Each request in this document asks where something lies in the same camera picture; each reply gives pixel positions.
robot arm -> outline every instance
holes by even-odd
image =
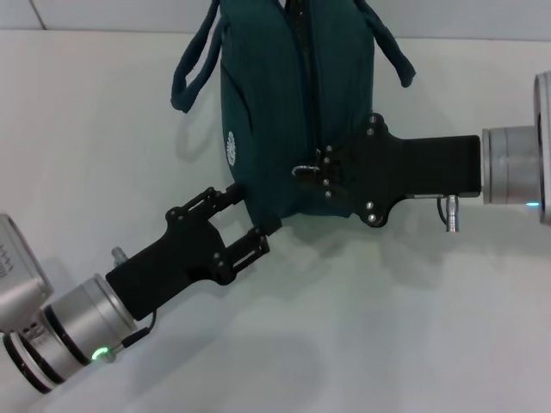
[[[166,233],[136,256],[119,260],[106,279],[96,275],[41,310],[53,293],[15,223],[0,215],[0,329],[7,356],[39,392],[48,393],[102,358],[147,336],[141,320],[199,280],[225,286],[269,252],[279,219],[252,228],[225,246],[209,220],[245,197],[239,185],[207,189],[166,214]]]
[[[384,226],[408,198],[447,200],[449,232],[458,231],[459,198],[540,208],[551,225],[551,72],[535,84],[533,126],[486,129],[478,136],[398,139],[379,114],[370,115],[345,145],[328,146],[314,166],[293,171],[302,185],[325,191],[367,225]]]

white logo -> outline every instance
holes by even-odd
[[[226,155],[230,166],[235,165],[235,138],[233,132],[229,132],[227,135]]]

zipper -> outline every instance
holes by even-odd
[[[307,0],[289,0],[289,12],[280,4],[279,0],[273,0],[277,8],[283,14],[283,20],[289,25],[289,31],[294,38],[297,57],[300,67],[300,80],[302,95],[304,96],[304,112],[306,116],[306,152],[308,156],[319,152],[319,105],[317,104],[317,77],[314,75],[313,43],[310,32],[310,13],[306,10]]]
[[[289,14],[293,20],[306,72],[307,99],[310,102],[309,106],[312,114],[313,149],[317,151],[321,146],[321,138],[319,130],[318,73],[313,50],[312,5],[308,0],[289,1]]]

cable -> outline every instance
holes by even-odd
[[[129,348],[130,346],[134,345],[136,342],[144,338],[145,336],[149,336],[149,333],[152,332],[153,327],[155,327],[155,323],[157,322],[157,310],[155,310],[152,313],[152,321],[149,324],[149,327],[145,327],[141,330],[136,331],[135,333],[131,334],[124,340],[122,340],[121,344],[124,348]]]
[[[149,324],[149,327],[147,327],[150,333],[152,332],[153,327],[155,327],[156,322],[157,322],[157,310],[153,312],[152,322],[151,324]]]
[[[440,219],[444,223],[444,225],[448,226],[448,219],[444,215],[444,211],[442,210],[442,198],[438,198],[436,200],[436,207],[438,208],[438,215],[440,215]]]

silver cylinder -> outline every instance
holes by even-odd
[[[117,346],[136,329],[130,313],[99,275],[52,303],[52,309],[89,360],[99,348]]]
[[[63,380],[69,379],[84,366],[72,356],[59,336],[47,322],[44,312],[39,312],[32,323],[19,331],[40,356]]]
[[[31,385],[51,391],[136,330],[110,285],[99,275],[39,311],[4,347]]]
[[[482,135],[485,204],[526,204],[540,199],[536,128],[485,129]]]
[[[450,195],[446,198],[447,232],[459,232],[459,198],[456,195]]]

